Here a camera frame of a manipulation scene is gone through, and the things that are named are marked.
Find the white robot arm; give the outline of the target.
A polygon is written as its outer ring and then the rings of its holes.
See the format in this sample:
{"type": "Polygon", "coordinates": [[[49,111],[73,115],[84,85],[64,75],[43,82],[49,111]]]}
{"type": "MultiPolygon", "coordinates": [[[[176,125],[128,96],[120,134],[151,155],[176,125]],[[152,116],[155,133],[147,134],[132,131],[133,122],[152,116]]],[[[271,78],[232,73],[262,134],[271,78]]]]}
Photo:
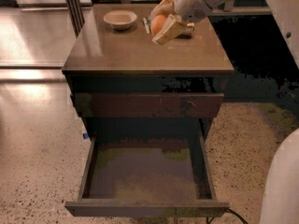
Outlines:
{"type": "MultiPolygon", "coordinates": [[[[162,0],[149,15],[152,41],[165,44],[186,31],[189,22],[199,22],[213,10],[234,0],[162,0]]],[[[299,0],[265,0],[284,37],[293,64],[271,68],[282,83],[298,81],[299,0]]],[[[299,224],[299,129],[279,145],[269,167],[263,192],[259,224],[299,224]]]]}

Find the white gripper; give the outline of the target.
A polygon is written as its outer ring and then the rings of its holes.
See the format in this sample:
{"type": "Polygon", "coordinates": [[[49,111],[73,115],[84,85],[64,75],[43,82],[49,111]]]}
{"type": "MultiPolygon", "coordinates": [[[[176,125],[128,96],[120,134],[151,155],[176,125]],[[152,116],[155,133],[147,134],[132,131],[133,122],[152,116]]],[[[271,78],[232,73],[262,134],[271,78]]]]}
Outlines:
{"type": "Polygon", "coordinates": [[[199,22],[204,19],[212,11],[209,2],[210,0],[162,0],[151,11],[149,18],[153,20],[158,15],[165,15],[167,20],[163,29],[153,36],[152,41],[160,45],[165,44],[185,30],[186,21],[199,22]]]}

